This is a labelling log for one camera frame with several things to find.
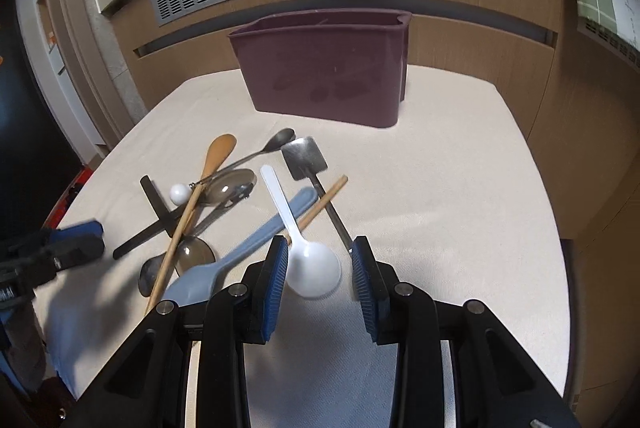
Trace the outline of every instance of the black clamp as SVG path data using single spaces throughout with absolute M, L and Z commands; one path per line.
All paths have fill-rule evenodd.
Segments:
M 65 230 L 43 228 L 0 244 L 0 310 L 29 302 L 33 289 L 65 269 L 102 256 L 102 225 L 90 221 Z
M 458 426 L 578 428 L 544 374 L 478 300 L 437 302 L 377 262 L 365 237 L 352 249 L 367 331 L 398 344 L 391 428 L 444 426 L 441 340 L 451 347 Z M 196 425 L 250 428 L 244 344 L 264 344 L 276 326 L 287 244 L 276 236 L 265 261 L 208 302 L 163 301 L 132 332 L 78 400 L 63 428 L 184 426 L 191 343 L 200 340 Z

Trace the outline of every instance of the purple plastic container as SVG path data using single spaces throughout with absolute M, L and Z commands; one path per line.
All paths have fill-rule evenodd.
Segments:
M 257 111 L 391 127 L 404 99 L 411 14 L 312 10 L 229 34 Z

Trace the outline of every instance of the table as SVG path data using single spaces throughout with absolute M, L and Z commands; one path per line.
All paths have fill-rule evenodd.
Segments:
M 325 187 L 343 173 L 350 177 L 334 203 L 351 235 L 368 236 L 379 261 L 436 300 L 484 301 L 562 393 L 570 339 L 567 280 L 552 210 L 526 142 L 491 84 L 409 66 L 399 121 L 389 129 L 258 113 L 240 71 L 185 82 L 135 126 L 63 220 L 101 221 L 107 254 L 36 293 L 52 361 L 75 396 L 142 319 L 140 266 L 168 246 L 162 233 L 117 262 L 110 256 L 154 220 L 140 178 L 148 174 L 167 196 L 173 183 L 198 178 L 217 135 L 238 138 L 233 161 L 259 150 L 283 127 L 315 137 L 329 165 L 320 175 Z M 248 166 L 258 173 L 264 163 L 274 166 L 289 197 L 308 184 L 290 178 L 279 153 Z M 252 196 L 203 238 L 226 253 L 274 213 L 258 179 Z M 271 341 L 246 347 L 252 425 L 386 427 L 396 348 L 371 343 L 351 296 L 349 255 L 326 214 L 306 237 L 338 254 L 342 281 L 318 301 L 285 289 Z M 239 281 L 266 249 L 232 270 L 225 284 Z M 450 379 L 446 390 L 447 425 L 454 426 Z M 193 407 L 190 400 L 188 422 Z

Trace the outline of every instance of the spoon head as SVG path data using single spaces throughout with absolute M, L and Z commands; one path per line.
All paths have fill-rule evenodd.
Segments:
M 282 129 L 277 132 L 262 149 L 263 153 L 275 152 L 280 150 L 284 145 L 296 138 L 296 132 L 293 129 Z
M 210 264 L 216 261 L 213 250 L 205 241 L 197 237 L 184 238 L 178 244 L 176 256 L 175 268 L 178 275 L 183 274 L 194 265 Z
M 214 179 L 202 193 L 202 202 L 206 204 L 217 204 L 228 201 L 238 192 L 238 187 L 253 188 L 257 181 L 253 170 L 248 168 L 238 168 Z
M 227 206 L 238 204 L 240 201 L 246 199 L 254 190 L 254 183 L 241 184 L 236 186 L 235 191 L 229 196 Z
M 209 248 L 209 245 L 196 237 L 186 237 L 183 239 L 182 242 L 178 244 L 176 251 L 176 255 L 178 256 L 176 269 L 179 275 L 194 265 L 209 264 L 210 262 L 216 261 L 216 254 Z M 162 265 L 162 259 L 164 259 L 164 253 L 151 257 L 142 264 L 140 274 L 138 275 L 138 290 L 142 296 L 151 296 L 158 271 L 160 271 L 160 266 Z
M 292 246 L 289 250 L 287 284 L 303 298 L 320 298 L 340 283 L 342 268 L 336 254 L 321 243 Z

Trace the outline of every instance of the metal spoon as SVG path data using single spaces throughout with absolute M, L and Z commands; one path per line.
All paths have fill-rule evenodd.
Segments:
M 209 184 L 198 201 L 201 205 L 217 205 L 228 201 L 238 191 L 239 187 L 255 185 L 255 172 L 249 168 L 238 168 L 225 172 Z
M 284 145 L 294 140 L 295 138 L 296 138 L 296 131 L 294 131 L 293 129 L 282 129 L 281 131 L 276 132 L 276 134 L 269 141 L 267 141 L 267 144 L 264 145 L 264 147 L 262 147 L 262 150 L 258 150 L 257 152 L 251 153 L 248 156 L 243 157 L 242 159 L 239 159 L 235 163 L 231 163 L 230 165 L 225 166 L 224 168 L 211 174 L 209 177 L 205 177 L 195 183 L 191 183 L 189 186 L 191 187 L 191 189 L 194 189 L 199 184 L 204 184 L 211 180 L 217 179 L 218 177 L 221 177 L 223 174 L 225 174 L 229 170 L 233 170 L 234 168 L 240 166 L 241 164 L 244 164 L 247 161 L 251 161 L 254 157 L 260 154 L 270 153 L 270 152 L 275 152 L 277 150 L 280 150 L 282 147 L 284 147 Z
M 254 189 L 256 177 L 252 170 L 244 168 L 235 172 L 239 172 L 239 174 L 236 174 L 239 183 L 235 186 L 228 186 L 225 189 L 220 187 L 219 189 L 218 197 L 226 196 L 227 199 L 222 202 L 218 200 L 220 204 L 193 228 L 191 235 L 185 235 L 178 245 L 176 249 L 178 252 L 176 264 L 178 275 L 183 274 L 194 265 L 209 264 L 216 261 L 213 250 L 205 241 L 198 239 L 197 236 L 201 235 L 215 220 L 226 214 L 236 204 L 246 199 Z M 150 296 L 164 255 L 165 253 L 156 255 L 142 264 L 138 275 L 138 290 L 142 296 Z

